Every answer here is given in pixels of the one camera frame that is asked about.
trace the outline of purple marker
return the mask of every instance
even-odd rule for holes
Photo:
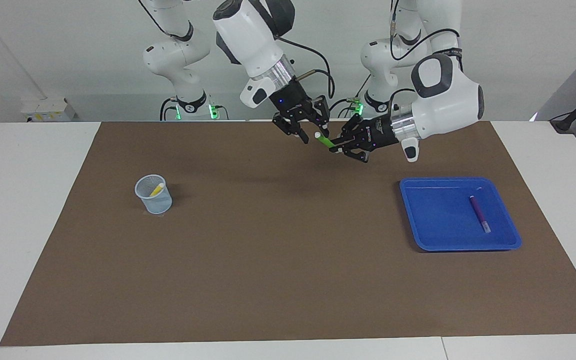
[[[477,202],[475,196],[470,196],[470,205],[472,205],[472,209],[475,211],[475,214],[477,214],[477,219],[481,223],[481,226],[484,228],[484,231],[486,234],[489,234],[491,232],[490,226],[486,221],[484,213],[482,212],[482,208],[480,207],[480,203]]]

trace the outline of brown table surface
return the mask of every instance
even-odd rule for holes
[[[151,173],[161,216],[133,193]],[[492,180],[522,247],[418,248],[398,182],[436,176]],[[576,333],[576,270],[489,123],[414,164],[270,123],[103,123],[1,345],[558,333]]]

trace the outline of white table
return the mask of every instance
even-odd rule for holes
[[[542,122],[496,122],[528,188],[576,267],[576,139]],[[0,340],[99,123],[0,123]],[[0,359],[576,358],[576,335],[92,344],[0,348]]]

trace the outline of green marker held by gripper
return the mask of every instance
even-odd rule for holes
[[[335,147],[335,144],[332,143],[326,136],[323,136],[321,132],[315,132],[315,139],[320,141],[322,144],[327,146],[327,148],[331,149]]]

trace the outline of blue plastic tray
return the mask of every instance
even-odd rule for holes
[[[414,241],[426,251],[503,251],[522,245],[495,185],[483,177],[405,178],[400,183]],[[469,200],[475,196],[492,232]]]

